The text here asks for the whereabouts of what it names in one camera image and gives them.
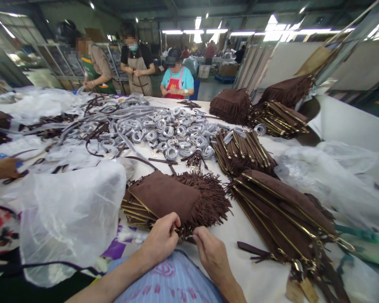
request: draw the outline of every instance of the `cap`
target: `cap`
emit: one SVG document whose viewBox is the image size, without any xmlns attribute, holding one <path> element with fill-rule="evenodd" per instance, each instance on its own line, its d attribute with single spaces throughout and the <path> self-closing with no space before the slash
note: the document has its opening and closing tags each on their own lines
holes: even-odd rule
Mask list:
<svg viewBox="0 0 379 303">
<path fill-rule="evenodd" d="M 168 52 L 168 56 L 165 59 L 167 67 L 175 67 L 177 62 L 180 62 L 182 58 L 182 52 L 179 48 L 172 48 Z"/>
</svg>

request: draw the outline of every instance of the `pallet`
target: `pallet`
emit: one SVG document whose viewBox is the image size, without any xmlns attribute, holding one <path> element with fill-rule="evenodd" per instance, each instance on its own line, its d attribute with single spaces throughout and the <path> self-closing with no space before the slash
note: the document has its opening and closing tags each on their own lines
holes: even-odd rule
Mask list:
<svg viewBox="0 0 379 303">
<path fill-rule="evenodd" d="M 236 77 L 221 77 L 218 74 L 216 74 L 215 79 L 222 82 L 223 84 L 226 84 L 226 83 L 234 83 Z"/>
</svg>

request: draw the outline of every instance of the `metal rack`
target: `metal rack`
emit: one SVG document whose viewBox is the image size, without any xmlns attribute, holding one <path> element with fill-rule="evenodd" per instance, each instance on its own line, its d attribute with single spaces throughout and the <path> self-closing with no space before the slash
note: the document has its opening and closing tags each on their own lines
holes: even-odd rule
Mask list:
<svg viewBox="0 0 379 303">
<path fill-rule="evenodd" d="M 96 43 L 96 45 L 106 54 L 109 66 L 115 75 L 114 79 L 119 82 L 121 91 L 126 95 L 124 85 L 129 82 L 127 74 L 120 69 L 121 46 L 110 43 Z M 35 49 L 64 89 L 73 90 L 82 85 L 84 68 L 81 58 L 75 51 L 70 51 L 65 45 L 58 43 L 38 44 Z"/>
</svg>

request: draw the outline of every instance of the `ceiling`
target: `ceiling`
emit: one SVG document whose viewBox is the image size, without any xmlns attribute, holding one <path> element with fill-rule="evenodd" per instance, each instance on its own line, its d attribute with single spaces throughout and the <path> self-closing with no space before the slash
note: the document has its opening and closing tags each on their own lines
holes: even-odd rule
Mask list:
<svg viewBox="0 0 379 303">
<path fill-rule="evenodd" d="M 374 0 L 91 0 L 96 9 L 119 19 L 160 21 L 161 29 L 193 29 L 195 18 L 202 17 L 200 28 L 264 30 L 271 14 L 279 23 L 301 28 L 340 29 L 352 22 Z M 9 5 L 79 2 L 89 0 L 4 0 Z"/>
</svg>

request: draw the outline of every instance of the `hand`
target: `hand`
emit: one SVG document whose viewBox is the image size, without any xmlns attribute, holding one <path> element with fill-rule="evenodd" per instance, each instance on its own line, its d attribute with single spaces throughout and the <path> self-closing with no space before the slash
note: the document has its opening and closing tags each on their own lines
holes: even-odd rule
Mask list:
<svg viewBox="0 0 379 303">
<path fill-rule="evenodd" d="M 172 88 L 168 92 L 172 95 L 182 95 L 182 90 L 178 88 Z"/>
<path fill-rule="evenodd" d="M 221 289 L 235 285 L 237 282 L 230 269 L 224 243 L 204 226 L 194 230 L 193 238 L 198 246 L 201 263 L 216 286 Z"/>
<path fill-rule="evenodd" d="M 16 167 L 17 162 L 21 162 L 21 160 L 14 158 L 0 159 L 0 179 L 19 177 L 20 174 Z"/>
<path fill-rule="evenodd" d="M 176 213 L 171 213 L 156 221 L 149 236 L 138 250 L 141 257 L 149 262 L 151 267 L 163 262 L 172 254 L 178 243 L 178 234 L 174 228 L 180 226 L 180 218 Z"/>
<path fill-rule="evenodd" d="M 126 67 L 126 68 L 125 68 L 125 72 L 126 72 L 127 74 L 133 74 L 133 68 L 132 68 L 132 67 Z"/>
<path fill-rule="evenodd" d="M 86 88 L 88 89 L 93 89 L 96 85 L 94 84 L 93 81 L 88 81 L 87 84 L 85 85 Z"/>
<path fill-rule="evenodd" d="M 137 77 L 143 76 L 143 71 L 140 69 L 137 69 L 136 71 L 133 71 L 133 74 Z"/>
</svg>

